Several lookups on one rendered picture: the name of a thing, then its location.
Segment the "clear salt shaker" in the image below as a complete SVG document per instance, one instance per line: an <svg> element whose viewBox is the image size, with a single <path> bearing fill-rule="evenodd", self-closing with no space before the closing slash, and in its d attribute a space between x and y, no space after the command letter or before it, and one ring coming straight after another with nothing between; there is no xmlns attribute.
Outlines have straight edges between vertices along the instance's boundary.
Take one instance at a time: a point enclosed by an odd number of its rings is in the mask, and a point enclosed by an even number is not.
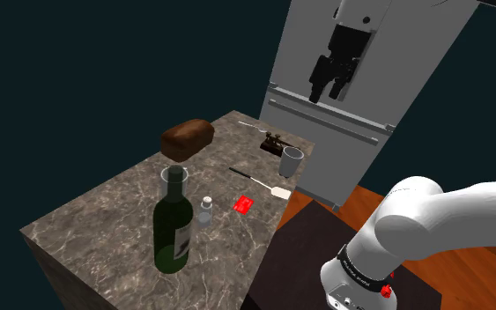
<svg viewBox="0 0 496 310"><path fill-rule="evenodd" d="M197 223L200 228L206 228L211 225L212 221L212 198L205 196L200 203Z"/></svg>

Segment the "silver fork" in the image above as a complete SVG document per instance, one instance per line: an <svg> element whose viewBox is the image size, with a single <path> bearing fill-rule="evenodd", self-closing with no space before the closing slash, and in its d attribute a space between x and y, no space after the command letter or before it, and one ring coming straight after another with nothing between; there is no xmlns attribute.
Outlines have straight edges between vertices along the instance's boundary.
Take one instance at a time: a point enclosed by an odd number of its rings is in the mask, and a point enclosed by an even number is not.
<svg viewBox="0 0 496 310"><path fill-rule="evenodd" d="M268 133L269 131L266 130L266 129L262 129L262 128L259 128L253 124L249 124L249 123L246 123L246 122L242 122L242 121L238 121L239 124L242 124L242 125L245 125L245 126L248 126L248 127L251 127L251 128L254 128L254 129L257 129L259 132L261 133Z"/></svg>

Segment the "dark brown knobbed object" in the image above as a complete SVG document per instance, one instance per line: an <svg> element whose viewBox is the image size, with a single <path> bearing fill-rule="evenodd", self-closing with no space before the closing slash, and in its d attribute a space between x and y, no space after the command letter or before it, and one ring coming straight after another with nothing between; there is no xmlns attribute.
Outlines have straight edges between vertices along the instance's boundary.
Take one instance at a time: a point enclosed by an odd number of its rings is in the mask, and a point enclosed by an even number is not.
<svg viewBox="0 0 496 310"><path fill-rule="evenodd" d="M271 132L266 132L265 140L261 143L260 148L273 155L281 157L283 150L286 146L295 148L295 145L288 144L287 142L282 140L279 134L272 134Z"/></svg>

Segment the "green wine bottle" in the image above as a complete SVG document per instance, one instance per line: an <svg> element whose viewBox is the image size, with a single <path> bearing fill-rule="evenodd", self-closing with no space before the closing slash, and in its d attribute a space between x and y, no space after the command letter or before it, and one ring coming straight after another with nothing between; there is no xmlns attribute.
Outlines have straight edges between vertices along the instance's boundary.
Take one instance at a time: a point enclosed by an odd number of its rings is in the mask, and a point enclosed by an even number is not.
<svg viewBox="0 0 496 310"><path fill-rule="evenodd" d="M183 193L187 178L182 166L170 166L167 192L153 210L154 264L164 274L178 272L189 258L194 210Z"/></svg>

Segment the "black-handled white spatula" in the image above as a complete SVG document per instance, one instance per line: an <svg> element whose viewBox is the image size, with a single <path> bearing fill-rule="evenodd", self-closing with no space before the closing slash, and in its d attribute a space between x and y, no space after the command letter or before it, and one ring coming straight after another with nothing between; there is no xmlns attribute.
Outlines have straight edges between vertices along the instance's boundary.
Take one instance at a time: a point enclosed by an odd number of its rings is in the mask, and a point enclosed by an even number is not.
<svg viewBox="0 0 496 310"><path fill-rule="evenodd" d="M250 180L252 180L252 181L254 181L254 182L256 182L256 183L258 183L260 185L262 185L263 187L267 188L270 191L270 193L273 196L275 196L275 197L279 197L281 199L288 200L290 198L291 194L292 194L292 192L290 190L287 190L287 189L284 189L284 188L280 188L280 187L271 187L271 186L268 186L268 185L264 184L263 182L255 179L251 175L249 175L247 173L243 173L243 172L241 172L241 171L239 171L239 170L237 170L237 169L235 169L233 167L230 167L230 170L232 172L235 172L235 173L237 173L237 174L239 174L239 175L241 175L243 177L246 177L246 178L248 178L248 179L250 179Z"/></svg>

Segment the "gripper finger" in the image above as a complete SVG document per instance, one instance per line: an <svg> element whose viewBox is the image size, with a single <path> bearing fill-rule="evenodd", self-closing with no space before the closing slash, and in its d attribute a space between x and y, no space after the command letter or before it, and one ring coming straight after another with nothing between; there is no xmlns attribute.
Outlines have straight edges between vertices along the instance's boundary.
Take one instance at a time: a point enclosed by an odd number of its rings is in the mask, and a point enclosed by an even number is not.
<svg viewBox="0 0 496 310"><path fill-rule="evenodd" d="M344 61L338 65L334 72L334 84L329 92L329 97L336 100L346 84L349 84L359 64L358 59Z"/></svg>
<svg viewBox="0 0 496 310"><path fill-rule="evenodd" d="M327 84L336 76L336 68L332 58L320 55L311 73L309 82L312 85L309 100L317 103Z"/></svg>

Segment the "clear drinking glass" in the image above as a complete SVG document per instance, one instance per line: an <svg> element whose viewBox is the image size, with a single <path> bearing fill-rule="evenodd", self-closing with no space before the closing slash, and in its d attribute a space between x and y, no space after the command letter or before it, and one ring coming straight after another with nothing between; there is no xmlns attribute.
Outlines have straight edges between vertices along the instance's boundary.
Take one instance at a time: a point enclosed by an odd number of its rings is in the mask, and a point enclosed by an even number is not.
<svg viewBox="0 0 496 310"><path fill-rule="evenodd" d="M170 180L169 172L172 167L179 167L181 169L180 181L178 181L177 178L174 178L172 181ZM165 167L160 173L161 194L163 196L166 196L169 185L172 185L174 188L181 188L181 194L185 196L188 187L188 180L189 170L186 167L180 165L171 165Z"/></svg>

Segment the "grey refrigerator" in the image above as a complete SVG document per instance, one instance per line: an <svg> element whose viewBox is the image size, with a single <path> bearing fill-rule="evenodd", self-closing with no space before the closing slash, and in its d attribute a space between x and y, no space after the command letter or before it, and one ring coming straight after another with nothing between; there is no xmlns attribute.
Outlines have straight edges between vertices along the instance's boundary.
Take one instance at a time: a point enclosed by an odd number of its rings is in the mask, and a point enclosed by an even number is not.
<svg viewBox="0 0 496 310"><path fill-rule="evenodd" d="M478 6L478 0L292 0L260 118L304 152L296 188L342 205ZM370 35L336 99L309 98L336 26Z"/></svg>

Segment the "brown bread loaf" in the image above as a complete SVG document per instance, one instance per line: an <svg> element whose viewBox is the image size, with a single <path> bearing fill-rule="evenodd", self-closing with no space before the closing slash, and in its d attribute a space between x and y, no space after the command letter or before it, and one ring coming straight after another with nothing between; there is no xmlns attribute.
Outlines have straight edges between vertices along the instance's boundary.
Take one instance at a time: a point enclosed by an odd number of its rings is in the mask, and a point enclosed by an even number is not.
<svg viewBox="0 0 496 310"><path fill-rule="evenodd" d="M211 144L214 133L214 127L206 120L189 120L161 135L160 151L175 162L183 162Z"/></svg>

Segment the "dark robot stand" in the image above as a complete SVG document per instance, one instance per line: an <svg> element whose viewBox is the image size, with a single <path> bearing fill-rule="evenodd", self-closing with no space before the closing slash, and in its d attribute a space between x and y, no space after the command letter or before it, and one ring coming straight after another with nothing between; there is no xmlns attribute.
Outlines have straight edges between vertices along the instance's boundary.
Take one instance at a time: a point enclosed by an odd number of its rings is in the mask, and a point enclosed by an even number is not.
<svg viewBox="0 0 496 310"><path fill-rule="evenodd" d="M331 310L321 267L371 213L335 214L316 200L309 203L275 232L240 310Z"/></svg>

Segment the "grey cup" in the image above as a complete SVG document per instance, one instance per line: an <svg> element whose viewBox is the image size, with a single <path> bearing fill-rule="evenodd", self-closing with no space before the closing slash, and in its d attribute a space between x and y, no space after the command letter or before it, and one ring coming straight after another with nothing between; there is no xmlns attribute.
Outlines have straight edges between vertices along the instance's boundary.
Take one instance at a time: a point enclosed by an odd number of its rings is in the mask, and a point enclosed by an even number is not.
<svg viewBox="0 0 496 310"><path fill-rule="evenodd" d="M303 159L303 151L292 146L286 146L282 151L278 173L285 178L292 177Z"/></svg>

